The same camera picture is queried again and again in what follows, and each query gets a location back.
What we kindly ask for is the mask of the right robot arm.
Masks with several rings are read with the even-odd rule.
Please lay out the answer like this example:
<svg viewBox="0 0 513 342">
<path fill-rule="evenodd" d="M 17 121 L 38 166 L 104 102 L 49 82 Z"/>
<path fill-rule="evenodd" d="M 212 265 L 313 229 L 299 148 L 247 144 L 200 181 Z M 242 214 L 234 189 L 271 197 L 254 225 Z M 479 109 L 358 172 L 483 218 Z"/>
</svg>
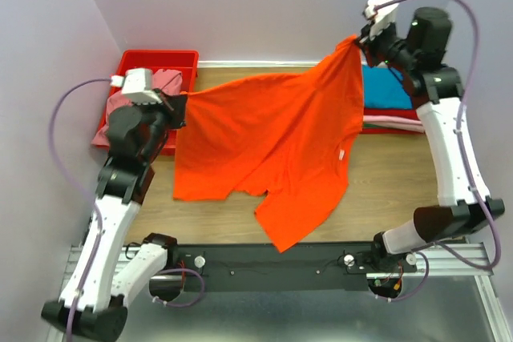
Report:
<svg viewBox="0 0 513 342">
<path fill-rule="evenodd" d="M 396 6 L 369 6 L 364 12 L 369 23 L 357 45 L 370 66 L 383 62 L 401 74 L 430 145 L 438 203 L 419 207 L 412 220 L 376 234 L 368 255 L 380 272 L 414 249 L 474 234 L 505 212 L 504 202 L 491 196 L 480 175 L 463 114 L 460 75 L 443 62 L 452 29 L 448 13 L 418 8 L 408 35 L 400 38 L 396 12 Z"/>
</svg>

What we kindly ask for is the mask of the orange t-shirt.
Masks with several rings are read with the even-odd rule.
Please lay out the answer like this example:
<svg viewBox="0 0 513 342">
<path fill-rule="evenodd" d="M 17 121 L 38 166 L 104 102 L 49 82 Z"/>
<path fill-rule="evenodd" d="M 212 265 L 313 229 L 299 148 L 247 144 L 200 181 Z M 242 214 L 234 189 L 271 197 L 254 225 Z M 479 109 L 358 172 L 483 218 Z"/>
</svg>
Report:
<svg viewBox="0 0 513 342">
<path fill-rule="evenodd" d="M 261 196 L 256 220 L 276 249 L 286 251 L 343 198 L 363 112 L 354 37 L 305 72 L 259 74 L 191 93 L 176 136 L 173 196 Z"/>
</svg>

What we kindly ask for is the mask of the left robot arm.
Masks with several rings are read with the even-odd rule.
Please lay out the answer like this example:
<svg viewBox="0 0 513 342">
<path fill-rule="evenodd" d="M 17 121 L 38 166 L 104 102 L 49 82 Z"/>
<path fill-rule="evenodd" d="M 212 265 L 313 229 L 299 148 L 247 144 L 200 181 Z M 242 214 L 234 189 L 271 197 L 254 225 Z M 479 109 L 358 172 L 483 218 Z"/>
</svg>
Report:
<svg viewBox="0 0 513 342">
<path fill-rule="evenodd" d="M 168 274 L 179 264 L 176 239 L 151 233 L 135 257 L 120 272 L 115 270 L 127 230 L 155 175 L 151 164 L 169 131 L 185 124 L 187 95 L 155 96 L 155 103 L 122 106 L 109 116 L 109 152 L 94 194 L 91 229 L 67 286 L 41 311 L 68 338 L 118 340 L 130 302 L 157 272 Z"/>
</svg>

